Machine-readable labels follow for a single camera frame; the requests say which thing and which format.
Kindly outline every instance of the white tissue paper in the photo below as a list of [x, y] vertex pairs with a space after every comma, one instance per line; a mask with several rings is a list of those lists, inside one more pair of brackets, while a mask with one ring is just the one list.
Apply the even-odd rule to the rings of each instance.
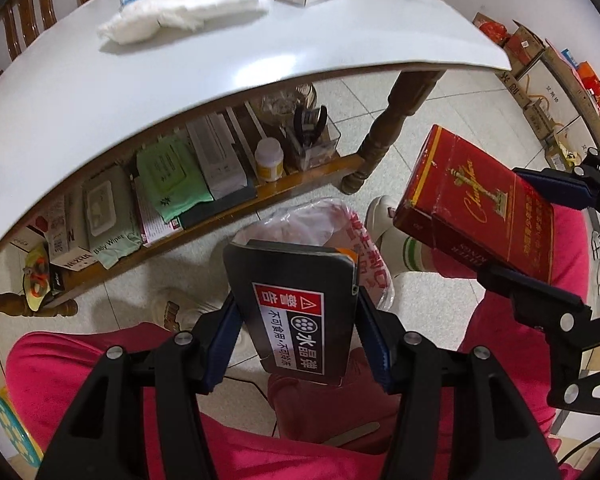
[[98, 28], [101, 38], [119, 44], [148, 40], [160, 27], [196, 30], [206, 20], [268, 10], [266, 0], [136, 0]]

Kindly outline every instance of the clear plastic bag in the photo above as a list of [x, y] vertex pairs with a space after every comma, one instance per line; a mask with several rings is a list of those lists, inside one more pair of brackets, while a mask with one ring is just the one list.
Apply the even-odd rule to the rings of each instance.
[[371, 241], [358, 214], [337, 198], [323, 198], [293, 208], [282, 208], [267, 219], [238, 231], [234, 242], [286, 242], [344, 248], [358, 253], [360, 285], [376, 308], [389, 310], [394, 302], [391, 274]]

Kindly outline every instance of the turned wooden leg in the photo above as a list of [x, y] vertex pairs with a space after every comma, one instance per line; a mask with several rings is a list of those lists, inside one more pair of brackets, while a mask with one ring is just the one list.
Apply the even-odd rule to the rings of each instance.
[[43, 307], [34, 312], [27, 305], [24, 296], [7, 292], [6, 294], [0, 294], [0, 312], [5, 313], [7, 316], [75, 316], [78, 313], [78, 305], [74, 300], [69, 300], [53, 308]]
[[355, 193], [371, 176], [400, 135], [404, 120], [416, 113], [444, 73], [444, 70], [400, 72], [389, 94], [388, 107], [371, 125], [358, 148], [358, 155], [364, 159], [362, 166], [342, 179], [340, 189], [343, 193]]

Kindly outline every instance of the blue gripper pad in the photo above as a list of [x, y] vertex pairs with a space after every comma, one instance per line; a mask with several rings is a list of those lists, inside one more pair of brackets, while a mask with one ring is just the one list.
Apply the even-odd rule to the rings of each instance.
[[[214, 319], [215, 323], [213, 324], [216, 326], [214, 334], [213, 327], [203, 322], [204, 318], [211, 318], [212, 316], [219, 317], [219, 320]], [[229, 359], [231, 359], [231, 354], [234, 352], [235, 342], [240, 335], [241, 327], [242, 317], [238, 305], [235, 303], [234, 295], [229, 293], [226, 300], [224, 300], [222, 309], [203, 314], [191, 331], [194, 336], [200, 334], [199, 339], [203, 345], [205, 344], [204, 340], [207, 339], [208, 341], [211, 337], [211, 342], [208, 343], [206, 348], [206, 369], [202, 379], [203, 386], [208, 392], [212, 392], [216, 384], [222, 382]]]
[[536, 191], [552, 204], [581, 211], [595, 207], [597, 196], [582, 181], [563, 171], [545, 168], [542, 171], [514, 168], [513, 171], [531, 184]]
[[394, 314], [377, 311], [365, 288], [361, 286], [358, 291], [358, 306], [356, 308], [356, 329], [376, 383], [380, 384], [385, 392], [388, 392], [392, 389], [393, 384], [391, 354], [387, 341], [382, 336], [382, 331], [378, 325], [377, 314], [394, 316]]

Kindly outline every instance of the metal screw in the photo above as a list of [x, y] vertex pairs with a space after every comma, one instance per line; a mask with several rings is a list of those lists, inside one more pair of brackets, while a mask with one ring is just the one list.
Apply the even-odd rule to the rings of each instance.
[[122, 357], [124, 352], [122, 346], [112, 346], [107, 350], [107, 357], [109, 359], [118, 359], [119, 357]]
[[407, 343], [407, 345], [419, 345], [422, 343], [422, 336], [417, 332], [407, 332], [404, 335], [404, 342]]
[[191, 332], [178, 332], [173, 340], [176, 345], [184, 346], [193, 341], [193, 336], [191, 335]]
[[562, 314], [560, 318], [560, 328], [563, 332], [568, 332], [573, 328], [575, 320], [573, 319], [573, 315], [567, 312], [566, 314]]
[[570, 384], [564, 391], [564, 402], [566, 402], [567, 404], [571, 404], [574, 400], [578, 398], [579, 392], [580, 389], [577, 384]]
[[474, 355], [484, 361], [491, 357], [491, 351], [486, 346], [477, 346], [474, 348]]

